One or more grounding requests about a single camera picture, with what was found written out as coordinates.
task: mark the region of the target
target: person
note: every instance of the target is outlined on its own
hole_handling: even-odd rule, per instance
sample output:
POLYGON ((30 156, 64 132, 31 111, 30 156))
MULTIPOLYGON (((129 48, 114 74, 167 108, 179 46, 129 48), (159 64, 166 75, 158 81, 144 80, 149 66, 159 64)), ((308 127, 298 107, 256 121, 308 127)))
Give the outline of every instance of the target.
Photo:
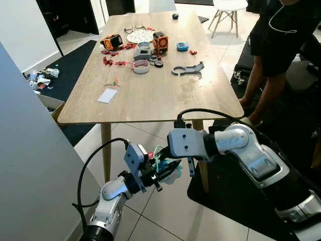
POLYGON ((250 33, 254 66, 240 99, 243 108, 249 107, 267 79, 259 103, 248 117, 252 125, 262 122, 263 113, 283 92, 286 71, 320 21, 321 0, 267 0, 263 4, 260 18, 250 33))

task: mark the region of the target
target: chair leg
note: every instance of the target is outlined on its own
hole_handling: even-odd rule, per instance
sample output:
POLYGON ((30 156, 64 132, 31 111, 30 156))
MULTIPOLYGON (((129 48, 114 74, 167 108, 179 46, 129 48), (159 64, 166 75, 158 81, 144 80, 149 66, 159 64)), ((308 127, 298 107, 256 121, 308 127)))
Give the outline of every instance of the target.
POLYGON ((237 11, 234 12, 234 16, 235 16, 235 26, 236 26, 236 38, 239 37, 239 30, 238 30, 238 21, 237 21, 237 11))
POLYGON ((213 31, 213 33, 212 33, 211 39, 213 38, 213 36, 214 36, 214 34, 215 34, 215 31, 216 31, 216 29, 217 29, 217 26, 219 25, 219 22, 220 22, 220 20, 221 20, 222 14, 223 14, 223 11, 220 12, 220 15, 219 15, 219 18, 218 18, 218 20, 217 20, 215 29, 214 29, 214 31, 213 31))
POLYGON ((218 15, 218 12, 219 12, 219 10, 217 10, 217 11, 216 11, 216 13, 215 13, 215 15, 214 15, 214 17, 213 17, 213 19, 212 19, 212 21, 211 21, 210 25, 209 25, 209 28, 208 28, 208 30, 210 29, 211 25, 213 24, 213 22, 214 22, 214 19, 215 19, 215 18, 217 17, 217 15, 218 15))
POLYGON ((231 29, 233 28, 233 15, 234 15, 234 12, 231 13, 231 29))

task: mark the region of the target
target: cardboard box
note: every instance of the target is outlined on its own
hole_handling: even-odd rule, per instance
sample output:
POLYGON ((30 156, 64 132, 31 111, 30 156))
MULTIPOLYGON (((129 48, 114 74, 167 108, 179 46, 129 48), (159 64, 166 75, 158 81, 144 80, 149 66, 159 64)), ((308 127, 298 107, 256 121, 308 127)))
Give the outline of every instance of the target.
POLYGON ((65 105, 65 102, 59 99, 55 99, 49 96, 37 94, 38 98, 41 100, 42 104, 44 104, 45 108, 55 109, 51 116, 57 123, 57 125, 61 128, 61 125, 58 123, 58 116, 65 105))

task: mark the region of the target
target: white card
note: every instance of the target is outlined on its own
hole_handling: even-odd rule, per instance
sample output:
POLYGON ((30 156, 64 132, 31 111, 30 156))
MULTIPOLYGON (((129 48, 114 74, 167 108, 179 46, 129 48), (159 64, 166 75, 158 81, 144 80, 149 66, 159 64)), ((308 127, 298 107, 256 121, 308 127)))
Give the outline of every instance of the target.
POLYGON ((97 101, 107 103, 111 101, 111 99, 114 97, 114 95, 117 93, 116 89, 106 89, 105 92, 98 98, 97 101))

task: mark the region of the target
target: tabletop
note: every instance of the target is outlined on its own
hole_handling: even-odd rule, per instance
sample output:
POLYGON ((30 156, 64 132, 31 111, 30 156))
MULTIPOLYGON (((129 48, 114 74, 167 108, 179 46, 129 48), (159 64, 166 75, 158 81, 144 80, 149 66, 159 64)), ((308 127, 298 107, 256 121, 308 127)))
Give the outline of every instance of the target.
MULTIPOLYGON (((129 14, 110 16, 99 36, 79 79, 70 94, 58 121, 62 124, 122 123, 173 121, 187 108, 210 108, 241 117, 243 109, 221 69, 201 23, 194 12, 129 14), (136 74, 129 68, 105 66, 101 39, 119 33, 126 43, 125 25, 143 24, 162 31, 169 38, 169 50, 163 54, 163 68, 151 66, 146 74, 136 74), (179 52, 176 43, 187 42, 189 50, 197 55, 179 52), (174 76, 175 66, 193 66, 203 61, 202 75, 174 76), (110 104, 97 102, 106 84, 118 78, 120 91, 110 104)), ((113 61, 133 61, 135 49, 121 50, 113 61)), ((214 119, 218 116, 193 112, 184 115, 189 119, 214 119)))

